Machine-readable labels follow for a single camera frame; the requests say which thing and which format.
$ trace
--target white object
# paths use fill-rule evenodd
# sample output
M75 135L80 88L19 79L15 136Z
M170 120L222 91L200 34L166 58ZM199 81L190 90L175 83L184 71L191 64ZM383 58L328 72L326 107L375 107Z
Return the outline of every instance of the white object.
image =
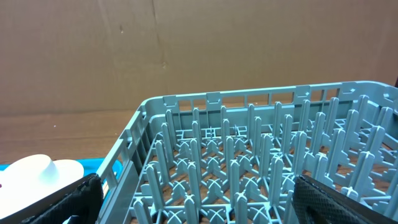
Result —
M16 161L0 174L0 219L7 217L83 177L74 160L52 161L38 154Z

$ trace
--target dish rack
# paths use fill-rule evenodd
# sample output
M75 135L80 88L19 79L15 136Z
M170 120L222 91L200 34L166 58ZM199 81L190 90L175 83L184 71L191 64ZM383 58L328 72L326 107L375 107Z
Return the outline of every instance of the dish rack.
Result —
M158 96L97 171L98 223L297 223L300 174L398 220L397 149L398 89L378 82Z

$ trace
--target black fabric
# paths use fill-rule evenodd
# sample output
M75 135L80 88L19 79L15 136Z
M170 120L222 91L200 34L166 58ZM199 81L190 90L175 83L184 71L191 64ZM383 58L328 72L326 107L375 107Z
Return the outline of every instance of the black fabric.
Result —
M300 224L366 223L302 177L295 181L293 207Z
M301 175L295 180L293 207L300 224L397 224L394 220L361 205L306 175Z
M76 190L66 194L46 211L34 217L26 218L22 224L57 224L63 223L73 216L69 224L95 223L103 203L101 178L97 174L90 174L87 181L79 185Z

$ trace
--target brown surface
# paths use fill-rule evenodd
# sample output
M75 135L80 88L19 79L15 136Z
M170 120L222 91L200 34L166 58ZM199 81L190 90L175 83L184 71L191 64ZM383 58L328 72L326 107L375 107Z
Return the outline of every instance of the brown surface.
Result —
M0 117L0 164L11 163L38 153L47 154L52 159L104 157L132 114L133 111L100 111ZM373 170L383 172L385 168L374 166ZM339 168L342 174L349 171L348 168ZM187 175L178 179L188 181ZM388 183L385 182L375 183L376 188L380 190L386 190L388 187ZM206 196L206 192L206 188L201 188L202 198ZM170 198L171 189L165 188L164 194L166 198ZM202 223L208 223L208 220L203 219Z
M398 73L398 1L0 1L0 114Z

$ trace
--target brown cardboard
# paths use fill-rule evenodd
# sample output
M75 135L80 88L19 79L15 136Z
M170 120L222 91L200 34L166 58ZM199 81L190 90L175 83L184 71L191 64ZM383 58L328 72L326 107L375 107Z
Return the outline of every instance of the brown cardboard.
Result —
M398 74L398 2L0 1L0 114Z

